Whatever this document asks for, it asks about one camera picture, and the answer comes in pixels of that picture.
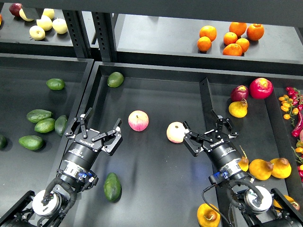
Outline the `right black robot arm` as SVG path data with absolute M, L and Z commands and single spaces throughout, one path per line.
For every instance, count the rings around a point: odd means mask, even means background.
M 193 132 L 183 122 L 187 149 L 195 157 L 205 152 L 216 169 L 208 178 L 211 185 L 203 192 L 215 186 L 226 188 L 229 205 L 240 211 L 249 227 L 301 227 L 302 215 L 277 188 L 255 186 L 254 177 L 240 168 L 240 153 L 231 142 L 238 132 L 231 119 L 211 113 L 216 118 L 215 128 L 204 133 Z

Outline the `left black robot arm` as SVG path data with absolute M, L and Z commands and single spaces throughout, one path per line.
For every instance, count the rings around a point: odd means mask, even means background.
M 75 117 L 67 126 L 64 135 L 72 140 L 62 160 L 64 170 L 57 170 L 57 176 L 45 190 L 35 193 L 28 191 L 0 219 L 2 227 L 31 227 L 30 219 L 37 215 L 38 227 L 57 227 L 68 211 L 76 203 L 79 193 L 90 190 L 98 183 L 92 166 L 101 151 L 114 154 L 123 138 L 121 119 L 117 119 L 113 129 L 99 132 L 88 129 L 91 108 L 85 114 Z

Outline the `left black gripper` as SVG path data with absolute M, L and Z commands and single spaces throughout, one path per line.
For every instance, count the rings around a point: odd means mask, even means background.
M 72 144 L 62 158 L 67 164 L 64 170 L 66 174 L 88 173 L 101 151 L 112 156 L 123 141 L 120 118 L 117 119 L 112 130 L 100 133 L 93 129 L 87 130 L 86 127 L 91 116 L 92 107 L 79 117 L 74 117 L 66 127 L 64 135 L 72 140 Z M 76 135 L 75 131 L 78 126 L 80 126 L 81 133 Z

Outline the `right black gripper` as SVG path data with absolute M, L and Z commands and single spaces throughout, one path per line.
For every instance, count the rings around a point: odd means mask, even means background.
M 188 131 L 184 136 L 184 144 L 190 153 L 197 157 L 199 153 L 204 152 L 211 160 L 217 170 L 223 170 L 224 167 L 230 169 L 238 165 L 242 156 L 230 139 L 236 138 L 239 133 L 235 130 L 234 124 L 230 118 L 223 118 L 211 110 L 216 118 L 215 133 L 210 131 L 206 134 L 193 132 L 186 121 L 183 126 Z M 223 134 L 223 126 L 228 130 L 228 134 Z

